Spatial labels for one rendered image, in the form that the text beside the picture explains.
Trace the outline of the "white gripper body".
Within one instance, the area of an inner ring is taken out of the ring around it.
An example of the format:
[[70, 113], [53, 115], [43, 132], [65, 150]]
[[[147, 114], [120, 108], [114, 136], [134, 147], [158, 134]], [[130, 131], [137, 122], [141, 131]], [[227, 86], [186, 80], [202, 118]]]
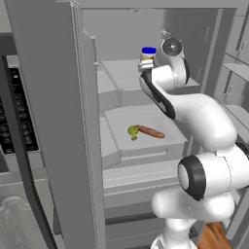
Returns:
[[138, 71], [143, 72], [146, 69], [154, 68], [154, 61], [152, 59], [144, 59], [138, 63]]

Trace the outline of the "mayonnaise jar with blue lid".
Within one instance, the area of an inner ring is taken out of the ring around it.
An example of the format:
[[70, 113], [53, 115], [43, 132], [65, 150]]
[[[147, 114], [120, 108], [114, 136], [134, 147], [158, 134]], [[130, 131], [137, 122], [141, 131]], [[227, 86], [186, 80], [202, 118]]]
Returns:
[[143, 47], [140, 52], [140, 60], [152, 59], [157, 52], [155, 47]]

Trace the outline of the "grey fridge shelf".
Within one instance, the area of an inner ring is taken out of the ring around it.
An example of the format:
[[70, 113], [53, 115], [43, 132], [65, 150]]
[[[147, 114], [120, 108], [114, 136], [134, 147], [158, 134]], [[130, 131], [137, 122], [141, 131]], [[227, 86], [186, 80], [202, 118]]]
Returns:
[[[144, 125], [162, 132], [165, 137], [138, 132], [137, 139], [132, 141], [127, 133], [131, 125]], [[177, 125], [154, 104], [104, 112], [100, 117], [100, 138], [104, 169], [178, 160], [187, 142]]]
[[99, 111], [153, 104], [139, 84], [138, 60], [99, 61], [97, 86]]

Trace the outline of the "grey fridge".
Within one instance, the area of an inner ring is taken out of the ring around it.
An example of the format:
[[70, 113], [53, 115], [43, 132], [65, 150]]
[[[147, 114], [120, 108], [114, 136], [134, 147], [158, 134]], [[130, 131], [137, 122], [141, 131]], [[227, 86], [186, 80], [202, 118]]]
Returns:
[[[205, 86], [221, 63], [231, 23], [236, 11], [234, 0], [77, 0], [83, 28], [92, 40], [96, 82], [99, 61], [140, 62], [143, 47], [160, 45], [163, 30], [180, 40], [190, 69], [190, 79], [173, 94], [202, 93], [192, 83]], [[184, 124], [172, 120], [186, 137], [181, 159], [204, 149]]]

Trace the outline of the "grey fridge door with shelves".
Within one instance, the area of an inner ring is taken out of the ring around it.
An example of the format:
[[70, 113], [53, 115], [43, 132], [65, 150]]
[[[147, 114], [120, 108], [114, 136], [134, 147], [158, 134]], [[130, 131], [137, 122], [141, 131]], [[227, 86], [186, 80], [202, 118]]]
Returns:
[[[236, 10], [214, 97], [237, 130], [236, 143], [249, 154], [249, 0]], [[233, 215], [222, 223], [231, 249], [249, 249], [249, 186], [234, 190]]]

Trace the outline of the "grey fridge drawer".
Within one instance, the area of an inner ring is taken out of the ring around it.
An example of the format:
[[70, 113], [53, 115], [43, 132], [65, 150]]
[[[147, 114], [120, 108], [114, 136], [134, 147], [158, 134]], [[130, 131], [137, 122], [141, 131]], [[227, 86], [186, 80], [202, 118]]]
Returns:
[[104, 170], [105, 207], [147, 202], [155, 192], [178, 185], [178, 162], [168, 160]]

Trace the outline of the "brown sausage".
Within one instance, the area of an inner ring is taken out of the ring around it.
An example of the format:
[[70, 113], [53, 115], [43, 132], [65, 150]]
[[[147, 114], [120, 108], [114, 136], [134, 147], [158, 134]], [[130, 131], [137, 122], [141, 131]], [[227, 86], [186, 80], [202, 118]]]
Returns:
[[155, 129], [152, 129], [152, 128], [149, 128], [149, 127], [146, 127], [144, 125], [137, 125], [137, 128], [140, 132], [142, 133], [145, 133], [147, 135], [150, 135], [150, 136], [153, 136], [153, 137], [156, 137], [156, 138], [164, 138], [165, 137], [165, 134], [162, 133], [162, 132], [159, 132]]

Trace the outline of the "green broccoli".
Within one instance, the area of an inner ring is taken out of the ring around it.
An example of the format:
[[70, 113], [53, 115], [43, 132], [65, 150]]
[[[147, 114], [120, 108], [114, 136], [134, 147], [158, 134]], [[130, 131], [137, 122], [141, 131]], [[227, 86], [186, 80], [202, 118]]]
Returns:
[[131, 136], [131, 140], [134, 141], [137, 139], [138, 127], [136, 125], [131, 125], [127, 129], [127, 133]]

